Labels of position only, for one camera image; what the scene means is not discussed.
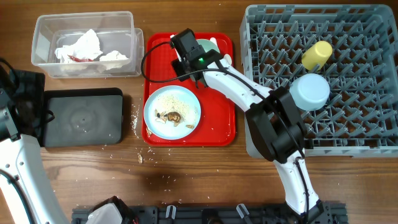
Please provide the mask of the clear plastic waste bin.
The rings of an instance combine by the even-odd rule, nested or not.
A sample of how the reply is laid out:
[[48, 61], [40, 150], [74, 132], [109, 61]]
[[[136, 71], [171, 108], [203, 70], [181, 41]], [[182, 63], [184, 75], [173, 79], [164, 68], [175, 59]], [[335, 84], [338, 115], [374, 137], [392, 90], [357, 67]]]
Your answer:
[[[103, 53], [92, 62], [61, 63], [55, 56], [56, 48], [74, 44], [90, 29], [96, 32]], [[100, 57], [114, 50], [129, 62], [106, 70]], [[143, 31], [134, 26], [129, 11], [52, 14], [37, 19], [31, 62], [52, 78], [138, 77], [143, 54]]]

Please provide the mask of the red serving tray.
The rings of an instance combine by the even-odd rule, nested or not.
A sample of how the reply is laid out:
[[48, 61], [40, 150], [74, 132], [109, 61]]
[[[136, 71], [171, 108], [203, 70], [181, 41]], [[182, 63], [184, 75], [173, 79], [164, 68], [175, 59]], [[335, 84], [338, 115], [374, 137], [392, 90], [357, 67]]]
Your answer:
[[[177, 58], [176, 52], [167, 45], [155, 49], [146, 58], [145, 75], [153, 80], [166, 80], [175, 77], [171, 61]], [[219, 147], [226, 146], [233, 141], [236, 135], [235, 105], [223, 94], [205, 88], [203, 84], [195, 86], [191, 80], [180, 82], [178, 80], [169, 83], [144, 82], [144, 101], [148, 100], [153, 92], [164, 86], [177, 85], [190, 90], [197, 98], [201, 106], [199, 124], [188, 136], [178, 140], [162, 139], [155, 134], [148, 134], [147, 127], [142, 122], [141, 133], [146, 143], [153, 146], [171, 147]]]

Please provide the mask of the food crumb on table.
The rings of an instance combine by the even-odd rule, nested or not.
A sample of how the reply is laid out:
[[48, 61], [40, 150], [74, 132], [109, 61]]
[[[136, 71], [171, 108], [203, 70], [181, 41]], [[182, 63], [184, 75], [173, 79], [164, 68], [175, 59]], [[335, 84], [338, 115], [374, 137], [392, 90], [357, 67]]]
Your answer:
[[144, 162], [144, 158], [141, 154], [137, 155], [138, 163], [142, 164]]

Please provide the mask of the large white napkin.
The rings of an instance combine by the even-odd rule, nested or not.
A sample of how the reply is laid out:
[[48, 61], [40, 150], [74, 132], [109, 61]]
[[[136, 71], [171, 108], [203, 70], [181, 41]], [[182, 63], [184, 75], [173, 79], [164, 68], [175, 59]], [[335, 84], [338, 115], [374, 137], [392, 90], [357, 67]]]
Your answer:
[[100, 40], [93, 29], [83, 34], [74, 44], [56, 48], [55, 56], [61, 63], [75, 63], [68, 55], [77, 58], [96, 59], [103, 52], [100, 49]]

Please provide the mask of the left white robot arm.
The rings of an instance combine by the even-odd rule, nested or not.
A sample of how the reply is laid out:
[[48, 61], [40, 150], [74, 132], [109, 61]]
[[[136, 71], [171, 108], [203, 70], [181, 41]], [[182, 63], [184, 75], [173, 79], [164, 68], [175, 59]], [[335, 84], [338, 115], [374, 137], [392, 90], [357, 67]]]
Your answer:
[[68, 223], [40, 155], [41, 131], [55, 118], [44, 85], [43, 73], [1, 59], [1, 192], [15, 223]]

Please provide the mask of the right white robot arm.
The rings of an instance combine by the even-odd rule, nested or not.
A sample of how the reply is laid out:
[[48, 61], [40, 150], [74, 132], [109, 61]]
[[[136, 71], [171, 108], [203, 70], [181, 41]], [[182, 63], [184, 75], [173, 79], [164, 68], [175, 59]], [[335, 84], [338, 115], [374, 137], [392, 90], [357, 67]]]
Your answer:
[[321, 201], [314, 191], [305, 164], [307, 129], [292, 95], [250, 80], [215, 51], [205, 51], [191, 29], [173, 35], [170, 46], [177, 53], [172, 66], [180, 81], [191, 78], [222, 93], [243, 112], [249, 131], [252, 157], [273, 162], [285, 190], [285, 202], [302, 219], [315, 221]]

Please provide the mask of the white plastic spoon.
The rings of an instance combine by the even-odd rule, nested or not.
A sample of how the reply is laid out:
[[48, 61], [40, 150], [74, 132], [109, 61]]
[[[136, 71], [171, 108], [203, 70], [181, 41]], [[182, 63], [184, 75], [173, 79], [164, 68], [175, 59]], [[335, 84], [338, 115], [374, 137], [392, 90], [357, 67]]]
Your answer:
[[230, 56], [230, 54], [225, 54], [224, 55], [224, 59], [228, 62], [229, 65], [233, 64], [232, 58]]

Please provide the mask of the yellow cup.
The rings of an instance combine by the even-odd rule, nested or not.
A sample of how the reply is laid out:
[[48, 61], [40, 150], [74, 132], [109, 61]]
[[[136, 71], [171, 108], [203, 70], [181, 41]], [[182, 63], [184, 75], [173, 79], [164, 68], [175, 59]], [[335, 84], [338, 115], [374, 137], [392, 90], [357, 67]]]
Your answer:
[[317, 67], [319, 71], [328, 61], [333, 53], [333, 48], [329, 42], [318, 41], [302, 55], [302, 65], [307, 70]]

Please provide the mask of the black rectangular tray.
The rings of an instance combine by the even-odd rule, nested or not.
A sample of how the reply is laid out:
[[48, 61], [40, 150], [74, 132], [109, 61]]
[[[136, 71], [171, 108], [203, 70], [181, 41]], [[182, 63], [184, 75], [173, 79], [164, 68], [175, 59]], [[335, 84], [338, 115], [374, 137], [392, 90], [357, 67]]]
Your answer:
[[119, 88], [44, 92], [42, 147], [117, 144], [123, 132], [123, 92]]

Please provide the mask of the light blue plate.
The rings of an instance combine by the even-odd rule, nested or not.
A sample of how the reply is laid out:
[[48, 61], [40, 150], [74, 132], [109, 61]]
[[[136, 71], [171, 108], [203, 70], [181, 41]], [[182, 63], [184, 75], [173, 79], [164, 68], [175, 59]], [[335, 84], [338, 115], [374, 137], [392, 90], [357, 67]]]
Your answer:
[[[166, 124], [155, 121], [154, 111], [188, 111], [196, 115], [193, 129], [186, 128], [183, 124], [174, 127], [172, 123]], [[178, 140], [190, 135], [198, 126], [201, 116], [201, 105], [198, 98], [187, 88], [170, 85], [159, 88], [151, 94], [144, 105], [144, 122], [149, 134], [165, 140]]]

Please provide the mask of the white plastic fork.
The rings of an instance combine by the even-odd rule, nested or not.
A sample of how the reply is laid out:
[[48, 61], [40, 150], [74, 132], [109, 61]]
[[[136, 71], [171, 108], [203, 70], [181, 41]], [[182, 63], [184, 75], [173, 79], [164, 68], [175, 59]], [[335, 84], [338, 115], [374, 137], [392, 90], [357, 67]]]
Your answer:
[[210, 38], [210, 41], [211, 41], [212, 43], [214, 43], [215, 45], [218, 45], [218, 43], [217, 43], [217, 41], [216, 41], [216, 39], [215, 39], [214, 37], [211, 37], [211, 38]]

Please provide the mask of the green bowl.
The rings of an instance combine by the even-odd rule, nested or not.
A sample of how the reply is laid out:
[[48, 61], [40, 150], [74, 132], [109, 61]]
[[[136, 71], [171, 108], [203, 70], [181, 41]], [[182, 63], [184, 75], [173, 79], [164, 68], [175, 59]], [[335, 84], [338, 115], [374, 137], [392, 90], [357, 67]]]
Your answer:
[[203, 47], [205, 52], [209, 52], [210, 50], [215, 50], [218, 53], [220, 53], [218, 45], [212, 43], [210, 39], [197, 39], [197, 42]]

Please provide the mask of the small white napkin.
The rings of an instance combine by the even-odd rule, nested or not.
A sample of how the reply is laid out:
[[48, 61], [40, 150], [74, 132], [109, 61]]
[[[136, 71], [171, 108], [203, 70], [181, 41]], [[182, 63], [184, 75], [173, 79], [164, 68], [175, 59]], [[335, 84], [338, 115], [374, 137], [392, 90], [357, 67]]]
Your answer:
[[104, 56], [99, 58], [100, 62], [104, 62], [104, 66], [106, 70], [121, 68], [125, 64], [127, 64], [129, 59], [121, 54], [119, 51], [114, 50]]

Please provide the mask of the grey dishwasher rack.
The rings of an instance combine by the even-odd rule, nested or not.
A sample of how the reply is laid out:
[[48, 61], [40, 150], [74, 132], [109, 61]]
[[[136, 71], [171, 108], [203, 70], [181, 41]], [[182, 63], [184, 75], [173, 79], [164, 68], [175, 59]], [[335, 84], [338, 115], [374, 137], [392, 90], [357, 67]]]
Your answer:
[[397, 25], [389, 6], [253, 4], [239, 31], [245, 76], [273, 89], [307, 73], [306, 50], [331, 44], [318, 71], [329, 97], [301, 114], [308, 156], [397, 156]]

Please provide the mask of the light blue bowl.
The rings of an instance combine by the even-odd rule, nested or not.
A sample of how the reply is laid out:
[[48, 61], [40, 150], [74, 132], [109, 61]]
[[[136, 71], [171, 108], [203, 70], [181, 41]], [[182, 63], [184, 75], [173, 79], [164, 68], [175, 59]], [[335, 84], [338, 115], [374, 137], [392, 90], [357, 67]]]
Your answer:
[[293, 81], [289, 91], [299, 109], [315, 111], [326, 104], [330, 86], [321, 75], [309, 73]]

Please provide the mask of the red snack wrapper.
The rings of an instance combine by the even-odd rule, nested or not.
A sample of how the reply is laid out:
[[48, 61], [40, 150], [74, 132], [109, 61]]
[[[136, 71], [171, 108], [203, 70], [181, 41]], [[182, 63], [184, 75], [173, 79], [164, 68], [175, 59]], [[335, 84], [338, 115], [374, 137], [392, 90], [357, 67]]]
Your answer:
[[68, 57], [69, 57], [70, 60], [72, 60], [74, 62], [78, 62], [78, 63], [80, 63], [80, 62], [92, 62], [93, 61], [92, 59], [89, 59], [89, 58], [77, 58], [77, 57], [74, 57], [72, 55], [68, 55]]

